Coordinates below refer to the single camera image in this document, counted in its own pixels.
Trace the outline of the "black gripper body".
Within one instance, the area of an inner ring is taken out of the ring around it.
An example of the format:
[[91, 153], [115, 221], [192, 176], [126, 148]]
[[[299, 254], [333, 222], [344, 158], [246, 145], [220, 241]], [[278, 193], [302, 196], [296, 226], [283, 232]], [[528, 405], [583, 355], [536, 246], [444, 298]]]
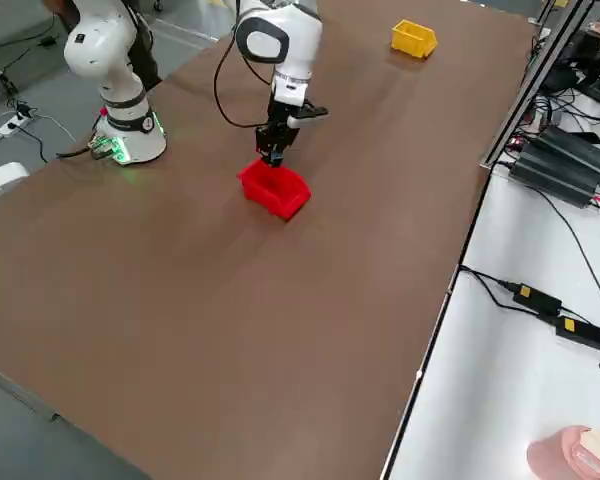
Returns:
[[255, 129], [256, 143], [292, 144], [299, 130], [289, 127], [287, 120], [290, 116], [295, 117], [299, 111], [299, 106], [285, 104], [270, 97], [267, 107], [267, 122], [264, 126]]

